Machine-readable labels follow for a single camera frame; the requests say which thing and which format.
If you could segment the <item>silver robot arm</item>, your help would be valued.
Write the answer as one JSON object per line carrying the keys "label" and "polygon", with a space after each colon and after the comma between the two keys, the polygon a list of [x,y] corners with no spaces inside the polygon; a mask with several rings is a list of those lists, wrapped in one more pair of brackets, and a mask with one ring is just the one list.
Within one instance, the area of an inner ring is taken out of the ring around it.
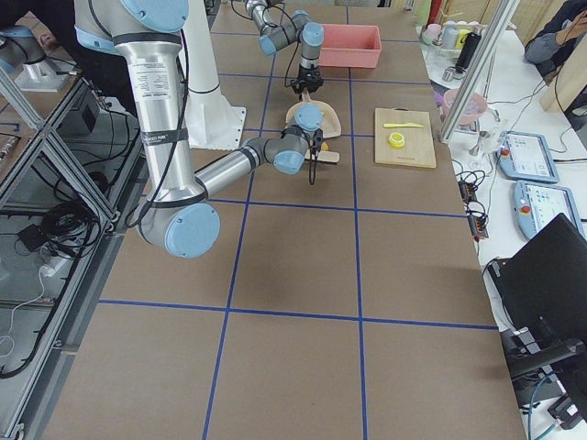
{"label": "silver robot arm", "polygon": [[242,140],[242,108],[222,94],[200,1],[78,1],[87,49],[123,57],[138,112],[151,190],[134,227],[180,258],[207,252],[220,232],[208,198],[270,163],[296,174],[322,144],[322,111],[303,104],[277,138]]}
{"label": "silver robot arm", "polygon": [[296,43],[299,45],[300,60],[297,77],[288,83],[296,94],[314,93],[323,85],[319,68],[319,57],[324,42],[324,29],[304,10],[296,10],[290,15],[286,12],[284,24],[278,25],[270,15],[280,1],[245,1],[249,18],[260,32],[260,48],[266,56]]}

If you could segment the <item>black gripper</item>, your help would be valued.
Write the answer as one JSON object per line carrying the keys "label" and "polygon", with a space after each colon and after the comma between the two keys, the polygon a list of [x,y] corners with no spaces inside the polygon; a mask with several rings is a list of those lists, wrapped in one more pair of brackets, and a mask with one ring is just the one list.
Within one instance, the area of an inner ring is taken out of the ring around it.
{"label": "black gripper", "polygon": [[297,77],[291,80],[295,92],[316,92],[323,85],[323,78],[318,67],[306,68],[299,66]]}
{"label": "black gripper", "polygon": [[321,148],[324,141],[323,131],[321,128],[318,128],[311,137],[311,148]]}

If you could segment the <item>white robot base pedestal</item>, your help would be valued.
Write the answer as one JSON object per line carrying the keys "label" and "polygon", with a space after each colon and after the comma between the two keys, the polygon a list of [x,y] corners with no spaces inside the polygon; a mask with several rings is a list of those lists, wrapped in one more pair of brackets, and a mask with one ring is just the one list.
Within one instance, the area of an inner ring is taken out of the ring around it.
{"label": "white robot base pedestal", "polygon": [[189,62],[184,117],[189,144],[192,148],[233,150],[240,144],[246,109],[231,105],[221,91],[205,3],[190,1],[188,6],[183,35]]}

